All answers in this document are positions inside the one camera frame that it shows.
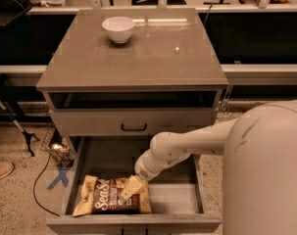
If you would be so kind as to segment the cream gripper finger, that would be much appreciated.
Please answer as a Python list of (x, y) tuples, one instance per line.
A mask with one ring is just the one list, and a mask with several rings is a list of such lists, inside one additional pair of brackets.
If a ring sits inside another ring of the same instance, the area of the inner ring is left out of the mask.
[(132, 196), (132, 193), (129, 190), (122, 190), (120, 193), (120, 198), (123, 201), (128, 200)]

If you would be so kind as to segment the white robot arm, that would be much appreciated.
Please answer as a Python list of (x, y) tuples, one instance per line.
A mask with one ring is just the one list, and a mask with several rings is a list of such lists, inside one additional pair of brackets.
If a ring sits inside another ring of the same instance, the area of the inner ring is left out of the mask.
[(297, 100), (186, 133), (161, 132), (135, 163), (124, 201), (192, 154), (223, 156), (223, 235), (297, 235)]

